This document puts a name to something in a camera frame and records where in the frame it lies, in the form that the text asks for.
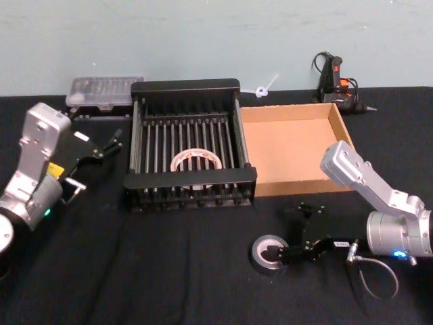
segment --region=open cardboard box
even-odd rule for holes
[[[341,192],[320,169],[326,149],[344,140],[353,147],[335,104],[243,107],[242,123],[256,197]]]

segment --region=light blue wall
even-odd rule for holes
[[[431,86],[433,0],[0,0],[0,46],[0,95],[128,74],[310,89],[325,49],[361,87]]]

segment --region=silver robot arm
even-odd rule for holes
[[[20,140],[18,168],[0,197],[0,275],[12,255],[62,195],[56,178],[47,173],[50,158],[69,132],[69,118],[39,103],[27,113]]]
[[[329,147],[321,170],[339,186],[359,192],[377,211],[370,213],[367,239],[377,255],[432,257],[430,212],[417,196],[391,188],[346,142]]]

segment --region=white plastic piece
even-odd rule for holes
[[[260,97],[264,97],[264,96],[268,96],[268,90],[269,88],[271,88],[272,84],[275,82],[275,80],[277,80],[277,78],[279,77],[279,74],[276,74],[271,81],[267,84],[266,87],[257,87],[256,90],[252,90],[252,89],[241,89],[242,93],[253,93],[254,95],[256,95],[257,98]]]
[[[335,247],[350,247],[348,242],[334,242]]]
[[[75,132],[74,135],[79,138],[82,139],[84,142],[88,142],[89,141],[89,137],[87,135],[82,134],[81,132]]]

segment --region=yellow label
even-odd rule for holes
[[[48,174],[55,177],[56,179],[59,179],[60,175],[65,171],[65,168],[61,166],[57,166],[56,164],[53,164],[52,162],[48,165]]]

